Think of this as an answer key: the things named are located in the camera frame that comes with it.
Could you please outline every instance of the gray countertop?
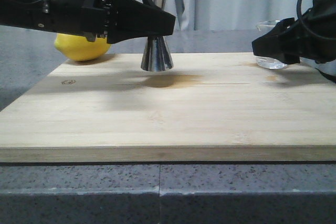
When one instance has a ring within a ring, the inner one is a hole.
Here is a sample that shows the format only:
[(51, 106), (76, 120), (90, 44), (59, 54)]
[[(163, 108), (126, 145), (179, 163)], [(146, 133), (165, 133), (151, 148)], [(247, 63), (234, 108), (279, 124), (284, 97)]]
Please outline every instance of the gray countertop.
[[(246, 52), (257, 36), (179, 31), (167, 40), (171, 52)], [(55, 37), (0, 28), (0, 110), (66, 60)], [(336, 165), (2, 164), (0, 223), (336, 223)]]

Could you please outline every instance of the metal cup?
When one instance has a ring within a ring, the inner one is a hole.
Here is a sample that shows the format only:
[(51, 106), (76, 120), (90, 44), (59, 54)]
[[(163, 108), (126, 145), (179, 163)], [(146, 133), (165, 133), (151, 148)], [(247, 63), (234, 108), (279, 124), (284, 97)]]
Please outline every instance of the metal cup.
[[(142, 0), (144, 4), (164, 8), (166, 0)], [(173, 68), (173, 60), (163, 36), (148, 37), (142, 57), (141, 68), (159, 72)]]

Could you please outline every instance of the wooden board edge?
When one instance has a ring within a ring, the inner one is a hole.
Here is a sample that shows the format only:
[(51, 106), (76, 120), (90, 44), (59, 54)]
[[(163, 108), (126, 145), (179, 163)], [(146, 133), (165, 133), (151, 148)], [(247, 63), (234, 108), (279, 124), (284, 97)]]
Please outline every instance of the wooden board edge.
[(5, 148), (0, 163), (336, 161), (336, 146)]

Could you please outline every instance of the bamboo board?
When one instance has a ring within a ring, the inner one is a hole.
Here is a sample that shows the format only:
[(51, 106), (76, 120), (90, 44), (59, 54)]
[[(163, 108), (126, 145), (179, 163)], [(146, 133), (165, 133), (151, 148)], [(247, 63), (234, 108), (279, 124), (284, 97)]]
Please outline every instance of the bamboo board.
[(0, 162), (334, 161), (336, 85), (251, 53), (63, 63), (0, 112)]

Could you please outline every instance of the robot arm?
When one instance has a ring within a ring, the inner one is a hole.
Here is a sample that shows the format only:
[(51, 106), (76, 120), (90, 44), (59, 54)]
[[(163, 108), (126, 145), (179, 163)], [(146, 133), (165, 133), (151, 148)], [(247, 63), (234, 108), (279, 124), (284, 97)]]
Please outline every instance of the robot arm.
[(135, 0), (0, 0), (0, 25), (123, 40), (173, 34), (175, 17)]
[(273, 30), (252, 42), (256, 56), (271, 57), (286, 64), (300, 57), (326, 63), (336, 60), (336, 0), (313, 0), (313, 7), (297, 16), (280, 21)]

